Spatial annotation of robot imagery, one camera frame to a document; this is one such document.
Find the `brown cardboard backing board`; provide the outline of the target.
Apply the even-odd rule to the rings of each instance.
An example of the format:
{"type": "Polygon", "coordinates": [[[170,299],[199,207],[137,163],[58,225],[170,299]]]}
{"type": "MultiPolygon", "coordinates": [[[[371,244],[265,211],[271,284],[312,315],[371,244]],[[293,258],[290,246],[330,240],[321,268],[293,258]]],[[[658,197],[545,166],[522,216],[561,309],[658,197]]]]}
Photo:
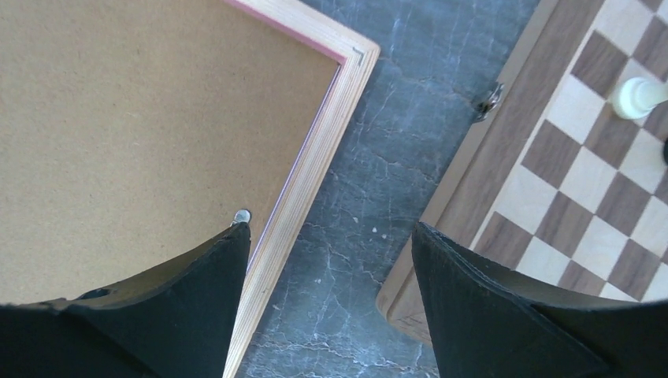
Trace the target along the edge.
{"type": "Polygon", "coordinates": [[[2,302],[257,242],[338,67],[222,1],[2,2],[2,302]]]}

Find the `wooden picture frame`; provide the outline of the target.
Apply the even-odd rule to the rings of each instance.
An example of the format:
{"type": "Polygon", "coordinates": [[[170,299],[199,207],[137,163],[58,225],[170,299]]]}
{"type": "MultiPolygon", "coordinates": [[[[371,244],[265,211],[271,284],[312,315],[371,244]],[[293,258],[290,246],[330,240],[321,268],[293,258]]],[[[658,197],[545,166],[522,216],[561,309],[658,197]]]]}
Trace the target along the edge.
{"type": "Polygon", "coordinates": [[[224,378],[233,378],[380,55],[372,39],[300,1],[232,5],[335,60],[339,67],[249,257],[224,378]]]}

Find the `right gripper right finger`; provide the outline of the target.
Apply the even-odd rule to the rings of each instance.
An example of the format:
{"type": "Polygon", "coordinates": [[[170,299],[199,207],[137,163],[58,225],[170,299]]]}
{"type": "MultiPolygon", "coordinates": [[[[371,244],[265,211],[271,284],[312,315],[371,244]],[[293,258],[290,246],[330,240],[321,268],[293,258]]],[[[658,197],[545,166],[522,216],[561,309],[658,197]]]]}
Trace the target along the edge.
{"type": "Polygon", "coordinates": [[[667,302],[569,291],[417,223],[411,253],[442,377],[664,377],[667,302]]]}

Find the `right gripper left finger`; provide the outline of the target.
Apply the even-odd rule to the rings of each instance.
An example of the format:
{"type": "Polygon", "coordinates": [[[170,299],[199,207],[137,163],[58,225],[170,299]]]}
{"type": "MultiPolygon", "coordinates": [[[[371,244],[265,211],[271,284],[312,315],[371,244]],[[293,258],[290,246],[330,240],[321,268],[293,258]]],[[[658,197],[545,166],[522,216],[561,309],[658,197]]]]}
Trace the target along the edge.
{"type": "Polygon", "coordinates": [[[78,298],[2,306],[2,376],[222,376],[250,247],[238,223],[78,298]]]}

